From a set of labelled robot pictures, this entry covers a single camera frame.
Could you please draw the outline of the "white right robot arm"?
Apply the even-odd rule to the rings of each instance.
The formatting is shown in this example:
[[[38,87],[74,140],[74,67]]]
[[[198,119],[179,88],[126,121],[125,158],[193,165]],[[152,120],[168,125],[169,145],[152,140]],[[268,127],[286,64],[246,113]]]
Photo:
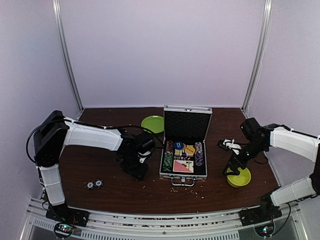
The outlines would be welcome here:
[[[268,220],[284,204],[320,195],[320,137],[297,131],[284,124],[260,125],[247,118],[240,129],[247,143],[234,139],[219,140],[217,146],[231,151],[222,174],[238,177],[248,162],[265,152],[283,184],[261,197],[256,210],[259,220]]]

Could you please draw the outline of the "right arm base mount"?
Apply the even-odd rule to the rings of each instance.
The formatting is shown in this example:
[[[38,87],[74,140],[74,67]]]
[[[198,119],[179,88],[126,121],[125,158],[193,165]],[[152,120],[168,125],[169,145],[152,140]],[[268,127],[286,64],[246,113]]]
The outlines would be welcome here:
[[[282,211],[279,207],[269,210],[263,207],[244,208],[239,213],[239,218],[242,226],[256,225],[264,222],[270,222],[282,216]]]

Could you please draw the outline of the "aluminium poker case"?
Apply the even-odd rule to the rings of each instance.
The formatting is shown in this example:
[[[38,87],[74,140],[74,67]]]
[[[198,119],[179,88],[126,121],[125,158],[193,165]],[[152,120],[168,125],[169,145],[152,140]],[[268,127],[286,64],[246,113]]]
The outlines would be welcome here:
[[[159,168],[159,176],[161,178],[170,179],[170,183],[174,187],[193,187],[196,181],[205,180],[208,176],[208,164],[206,154],[206,136],[209,130],[213,110],[211,107],[196,107],[196,106],[178,106],[165,105],[163,108],[164,117],[164,134],[163,134],[163,149],[161,153],[161,161]],[[184,151],[181,157],[191,157],[194,161],[194,173],[174,172],[174,156],[171,171],[163,171],[163,161],[166,153],[167,141],[182,142],[184,149],[189,145],[195,148],[195,143],[202,143],[203,149],[203,165],[196,166],[195,153],[187,155]]]

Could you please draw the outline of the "blue small blind button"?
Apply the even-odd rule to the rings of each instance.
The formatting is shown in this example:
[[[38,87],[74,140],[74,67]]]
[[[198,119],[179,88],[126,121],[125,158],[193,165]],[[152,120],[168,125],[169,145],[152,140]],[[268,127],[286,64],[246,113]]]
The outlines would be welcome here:
[[[181,141],[176,141],[174,144],[173,144],[173,147],[174,149],[176,150],[183,150],[185,148],[185,144]]]

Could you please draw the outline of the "red card deck box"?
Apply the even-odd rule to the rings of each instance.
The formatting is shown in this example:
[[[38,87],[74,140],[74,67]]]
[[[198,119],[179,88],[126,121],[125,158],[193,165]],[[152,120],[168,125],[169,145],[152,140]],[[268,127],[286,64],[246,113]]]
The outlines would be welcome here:
[[[173,171],[178,173],[194,173],[194,161],[174,160]]]

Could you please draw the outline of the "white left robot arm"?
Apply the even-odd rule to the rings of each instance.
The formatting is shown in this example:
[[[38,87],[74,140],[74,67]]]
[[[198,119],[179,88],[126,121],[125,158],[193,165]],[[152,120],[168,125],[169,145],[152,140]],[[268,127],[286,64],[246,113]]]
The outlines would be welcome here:
[[[82,122],[53,111],[29,134],[26,155],[35,164],[42,181],[49,209],[61,222],[72,218],[60,175],[60,161],[75,150],[114,153],[122,171],[141,181],[148,171],[147,159],[156,149],[157,134],[139,126],[141,133],[128,131],[130,126],[105,126]]]

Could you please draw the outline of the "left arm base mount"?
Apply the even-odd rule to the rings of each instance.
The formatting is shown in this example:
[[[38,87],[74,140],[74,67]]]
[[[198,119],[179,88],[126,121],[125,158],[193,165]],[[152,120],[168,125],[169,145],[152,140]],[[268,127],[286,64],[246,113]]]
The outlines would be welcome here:
[[[66,205],[50,206],[45,217],[76,227],[86,227],[90,213]]]

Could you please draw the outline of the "orange big blind button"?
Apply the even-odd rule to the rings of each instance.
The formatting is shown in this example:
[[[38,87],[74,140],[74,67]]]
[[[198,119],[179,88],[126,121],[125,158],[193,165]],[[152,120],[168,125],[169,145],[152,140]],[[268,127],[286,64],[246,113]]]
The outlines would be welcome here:
[[[175,156],[183,156],[183,154],[184,154],[184,151],[183,150],[178,150],[178,149],[175,149],[174,150],[174,155]]]

